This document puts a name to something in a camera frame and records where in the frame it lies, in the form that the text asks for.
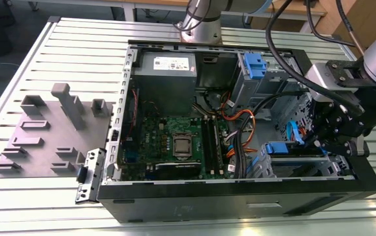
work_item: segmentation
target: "slotted aluminum surface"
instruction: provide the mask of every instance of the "slotted aluminum surface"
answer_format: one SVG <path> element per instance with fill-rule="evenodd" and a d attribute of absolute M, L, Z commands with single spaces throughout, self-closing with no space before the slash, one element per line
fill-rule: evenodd
<path fill-rule="evenodd" d="M 165 24 L 63 18 L 45 25 L 0 98 L 0 151 L 27 94 L 52 99 L 52 84 L 66 82 L 81 101 L 116 101 L 128 39 L 178 41 L 178 34 Z M 274 32 L 273 39 L 278 47 L 304 49 L 313 63 L 352 58 L 309 34 Z M 222 43 L 266 46 L 264 32 L 248 29 L 224 28 Z M 376 171 L 376 129 L 366 140 Z M 0 234 L 376 235 L 376 195 L 306 217 L 120 225 L 100 204 L 74 205 L 76 186 L 74 178 L 0 179 Z"/>

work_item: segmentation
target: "black tube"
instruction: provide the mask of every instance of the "black tube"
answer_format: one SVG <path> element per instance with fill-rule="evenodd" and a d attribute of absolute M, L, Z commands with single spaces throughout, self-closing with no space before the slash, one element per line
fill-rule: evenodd
<path fill-rule="evenodd" d="M 310 0 L 305 0 L 305 7 L 306 7 L 306 21 L 308 21 L 308 24 L 309 24 L 309 27 L 312 29 L 312 32 L 313 32 L 313 35 L 324 40 L 324 41 L 328 41 L 330 43 L 338 43 L 341 45 L 345 45 L 345 46 L 349 46 L 349 47 L 354 47 L 353 43 L 349 43 L 349 42 L 345 42 L 345 41 L 341 41 L 341 40 L 337 40 L 334 38 L 328 38 L 328 37 L 324 37 L 318 34 L 318 32 L 316 31 L 316 28 L 314 28 L 314 25 L 313 25 L 313 19 L 312 19 L 312 12 L 310 12 Z"/>
<path fill-rule="evenodd" d="M 336 7 L 337 7 L 338 16 L 340 16 L 340 18 L 341 18 L 341 20 L 344 22 L 346 30 L 348 30 L 348 32 L 352 32 L 353 29 L 352 29 L 349 20 L 346 18 L 346 15 L 345 15 L 345 12 L 344 12 L 344 8 L 342 8 L 342 3 L 340 2 L 340 0 L 336 0 Z"/>
<path fill-rule="evenodd" d="M 276 19 L 280 17 L 281 13 L 284 12 L 285 8 L 288 7 L 289 3 L 292 2 L 292 0 L 286 0 L 285 3 L 282 4 L 281 8 L 278 9 L 278 11 L 276 12 L 273 18 L 269 21 L 269 25 L 266 27 L 265 30 L 265 38 L 266 38 L 266 43 L 268 43 L 268 48 L 269 51 L 272 53 L 272 56 L 274 57 L 277 63 L 280 64 L 280 66 L 282 67 L 282 69 L 286 71 L 286 73 L 300 82 L 302 83 L 309 89 L 312 89 L 313 91 L 316 91 L 317 93 L 320 93 L 321 95 L 324 95 L 325 97 L 328 97 L 329 99 L 332 99 L 332 101 L 340 105 L 342 105 L 348 111 L 352 114 L 352 117 L 357 117 L 361 115 L 362 111 L 360 110 L 360 108 L 357 106 L 354 106 L 346 99 L 344 99 L 340 95 L 337 95 L 334 92 L 329 91 L 328 89 L 325 89 L 324 87 L 321 87 L 318 84 L 316 84 L 314 82 L 312 82 L 310 80 L 308 80 L 302 75 L 300 75 L 293 69 L 292 67 L 288 65 L 288 63 L 284 61 L 282 57 L 280 56 L 277 49 L 273 45 L 273 41 L 272 41 L 272 36 L 270 36 L 270 29 L 273 26 L 273 23 L 276 21 Z"/>
<path fill-rule="evenodd" d="M 209 9 L 210 9 L 210 0 L 209 0 L 209 3 L 208 3 L 206 12 L 205 12 L 204 16 L 201 17 L 201 19 L 198 20 L 198 22 L 196 23 L 196 25 L 193 25 L 190 28 L 181 29 L 181 28 L 177 27 L 176 24 L 173 24 L 174 28 L 176 28 L 180 32 L 188 32 L 188 31 L 193 30 L 193 29 L 200 25 L 200 23 L 204 21 L 206 15 L 208 15 Z"/>

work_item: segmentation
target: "blue plastic latch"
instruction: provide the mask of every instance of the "blue plastic latch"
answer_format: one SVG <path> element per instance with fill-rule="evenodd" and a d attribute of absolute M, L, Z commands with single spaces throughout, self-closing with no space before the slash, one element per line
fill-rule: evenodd
<path fill-rule="evenodd" d="M 293 133 L 294 140 L 302 145 L 304 141 L 300 137 L 298 127 L 293 120 L 286 122 L 286 139 L 288 140 L 292 139 L 292 133 Z"/>
<path fill-rule="evenodd" d="M 245 53 L 245 66 L 253 80 L 264 78 L 266 72 L 266 62 L 258 53 Z"/>
<path fill-rule="evenodd" d="M 265 145 L 268 154 L 286 154 L 288 148 L 285 143 L 270 142 Z"/>
<path fill-rule="evenodd" d="M 266 153 L 268 154 L 272 154 L 273 153 L 273 150 L 272 150 L 272 147 L 269 144 L 265 145 L 265 148 L 266 148 Z"/>

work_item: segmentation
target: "gray fixture plate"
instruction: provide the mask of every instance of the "gray fixture plate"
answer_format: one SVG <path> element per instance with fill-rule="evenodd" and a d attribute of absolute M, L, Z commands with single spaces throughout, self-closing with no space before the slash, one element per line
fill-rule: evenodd
<path fill-rule="evenodd" d="M 13 168 L 11 169 L 12 171 L 1 171 L 0 178 L 74 177 L 78 170 L 77 166 L 84 163 L 86 152 L 92 149 L 102 148 L 105 145 L 112 103 L 106 102 L 105 104 L 108 107 L 108 115 L 94 117 L 90 110 L 92 102 L 81 102 L 84 108 L 81 118 L 85 123 L 85 128 L 81 130 L 74 129 L 63 112 L 61 104 L 57 101 L 45 101 L 45 106 L 37 106 L 41 116 L 29 117 L 23 113 L 13 135 L 8 140 L 7 148 L 21 147 L 25 150 L 25 155 L 8 155 L 9 158 L 7 158 L 4 154 L 1 155 L 1 168 L 8 168 L 13 163 L 19 165 L 20 168 Z M 49 124 L 48 127 L 45 129 L 21 129 L 20 125 L 24 121 L 32 121 L 32 123 L 35 123 L 33 121 L 36 120 L 45 120 Z M 23 140 L 23 138 L 37 137 L 43 139 L 39 145 L 12 145 L 16 138 Z M 70 154 L 66 156 L 65 154 L 60 157 L 56 154 L 57 148 L 70 148 L 70 150 L 74 148 L 78 155 Z"/>

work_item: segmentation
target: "floor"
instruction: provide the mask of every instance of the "floor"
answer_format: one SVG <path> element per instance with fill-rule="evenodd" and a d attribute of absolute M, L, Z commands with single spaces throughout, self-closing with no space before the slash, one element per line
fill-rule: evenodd
<path fill-rule="evenodd" d="M 39 3 L 39 11 L 32 12 L 28 3 L 24 1 L 12 1 L 12 13 L 16 19 L 16 24 L 5 28 L 9 40 L 13 44 L 13 51 L 0 57 L 0 62 L 20 64 L 25 54 L 33 44 L 33 41 L 45 25 L 49 16 L 63 16 L 70 18 L 85 18 L 97 20 L 112 20 L 112 12 L 109 7 L 68 5 L 55 3 Z M 116 9 L 117 20 L 124 20 L 124 13 L 120 8 Z M 137 10 L 137 21 L 140 22 L 160 22 L 176 23 L 184 18 L 184 12 L 164 11 L 150 13 L 150 17 L 145 17 L 141 9 Z M 244 28 L 242 19 L 240 16 L 221 16 L 221 26 L 232 28 Z M 0 95 L 5 86 L 15 74 L 16 66 L 0 65 Z"/>

